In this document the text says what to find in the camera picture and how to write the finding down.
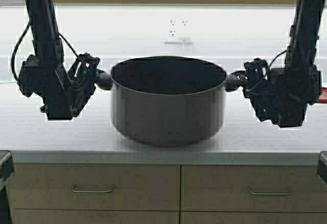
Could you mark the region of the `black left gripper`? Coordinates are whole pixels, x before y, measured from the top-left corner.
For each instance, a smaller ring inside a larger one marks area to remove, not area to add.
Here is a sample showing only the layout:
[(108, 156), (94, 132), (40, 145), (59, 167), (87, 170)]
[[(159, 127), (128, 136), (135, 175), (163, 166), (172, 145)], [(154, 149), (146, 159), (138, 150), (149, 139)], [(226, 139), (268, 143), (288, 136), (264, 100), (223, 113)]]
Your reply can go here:
[(95, 92), (99, 62), (89, 53), (79, 54), (67, 75), (61, 59), (48, 62), (30, 55), (21, 65), (17, 84), (24, 96), (42, 98), (42, 112), (48, 120), (71, 120), (79, 116)]

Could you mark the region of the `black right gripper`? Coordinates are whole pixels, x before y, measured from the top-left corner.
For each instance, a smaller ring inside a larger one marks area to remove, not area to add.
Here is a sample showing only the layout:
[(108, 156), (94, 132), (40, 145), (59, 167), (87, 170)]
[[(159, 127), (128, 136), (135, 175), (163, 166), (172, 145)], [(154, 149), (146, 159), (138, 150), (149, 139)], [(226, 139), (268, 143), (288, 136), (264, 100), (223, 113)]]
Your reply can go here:
[(255, 58), (244, 63), (247, 82), (244, 97), (250, 100), (256, 117), (280, 128), (301, 127), (307, 106), (317, 103), (322, 94), (321, 71), (272, 68), (266, 60)]

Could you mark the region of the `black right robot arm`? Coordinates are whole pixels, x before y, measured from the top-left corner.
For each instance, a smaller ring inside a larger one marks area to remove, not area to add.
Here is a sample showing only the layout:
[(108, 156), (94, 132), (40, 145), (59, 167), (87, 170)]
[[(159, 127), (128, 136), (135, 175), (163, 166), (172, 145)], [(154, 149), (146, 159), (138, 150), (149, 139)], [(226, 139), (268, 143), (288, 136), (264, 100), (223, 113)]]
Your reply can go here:
[(260, 58), (244, 64), (243, 94), (259, 121), (300, 127), (307, 107), (319, 100), (322, 74), (314, 61), (324, 5), (325, 0), (297, 0), (283, 67), (273, 68)]

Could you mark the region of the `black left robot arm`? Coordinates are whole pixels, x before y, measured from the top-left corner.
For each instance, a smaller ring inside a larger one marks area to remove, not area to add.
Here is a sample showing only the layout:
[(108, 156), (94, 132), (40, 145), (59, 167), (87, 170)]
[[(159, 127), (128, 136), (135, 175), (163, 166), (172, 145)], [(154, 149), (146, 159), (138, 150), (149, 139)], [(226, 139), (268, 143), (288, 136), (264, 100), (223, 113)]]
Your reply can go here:
[(94, 94), (98, 57), (89, 53), (76, 57), (69, 70), (64, 67), (62, 39), (53, 0), (25, 0), (32, 31), (34, 54), (22, 63), (14, 77), (20, 92), (43, 100), (41, 112), (50, 121), (77, 117)]

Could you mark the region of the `robot base right bracket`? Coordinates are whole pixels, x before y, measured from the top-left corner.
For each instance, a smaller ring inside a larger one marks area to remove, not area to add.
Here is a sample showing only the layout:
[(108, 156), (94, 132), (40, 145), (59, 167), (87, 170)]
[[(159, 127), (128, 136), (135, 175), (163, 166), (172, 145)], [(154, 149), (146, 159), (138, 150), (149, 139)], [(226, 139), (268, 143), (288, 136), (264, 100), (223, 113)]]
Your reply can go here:
[(326, 151), (322, 151), (318, 157), (318, 165), (317, 165), (317, 175), (319, 178), (326, 184), (327, 183), (327, 165), (326, 165)]

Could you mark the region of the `robot base left bracket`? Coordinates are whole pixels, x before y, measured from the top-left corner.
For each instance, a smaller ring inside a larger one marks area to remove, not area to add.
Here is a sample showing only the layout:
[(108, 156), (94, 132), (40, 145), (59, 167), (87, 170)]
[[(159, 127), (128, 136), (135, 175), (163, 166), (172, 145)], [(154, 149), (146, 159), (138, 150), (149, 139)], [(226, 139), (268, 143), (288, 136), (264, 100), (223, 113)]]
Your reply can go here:
[(14, 175), (13, 157), (10, 151), (1, 150), (1, 191)]

